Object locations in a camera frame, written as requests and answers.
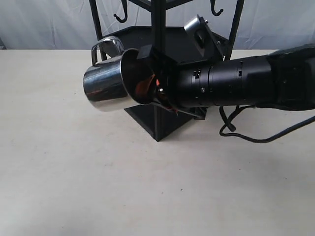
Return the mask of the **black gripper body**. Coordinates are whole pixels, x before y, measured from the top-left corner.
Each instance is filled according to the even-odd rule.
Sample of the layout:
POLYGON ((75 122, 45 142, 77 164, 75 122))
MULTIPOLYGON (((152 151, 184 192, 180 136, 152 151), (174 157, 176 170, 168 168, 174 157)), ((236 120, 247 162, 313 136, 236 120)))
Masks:
POLYGON ((137 103, 141 105, 152 105, 153 101, 160 102, 163 105, 172 106, 179 110, 189 111, 197 115, 195 120, 204 120, 206 111, 202 108, 182 108, 176 102, 173 96, 173 77, 177 75, 177 62, 165 55, 153 45, 146 45, 140 48, 137 62, 147 66, 150 69, 150 75, 156 75, 156 86, 150 93, 150 96, 137 96, 137 103))

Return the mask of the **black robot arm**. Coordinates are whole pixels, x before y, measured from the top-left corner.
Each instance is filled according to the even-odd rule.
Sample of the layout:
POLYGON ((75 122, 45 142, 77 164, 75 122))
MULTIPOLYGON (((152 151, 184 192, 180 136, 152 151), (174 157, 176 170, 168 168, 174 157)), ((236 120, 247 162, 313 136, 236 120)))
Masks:
POLYGON ((285 111, 315 107, 314 44, 216 63, 176 63, 147 46, 136 60, 142 67, 131 89, 134 100, 195 119, 204 119, 213 106, 285 111))

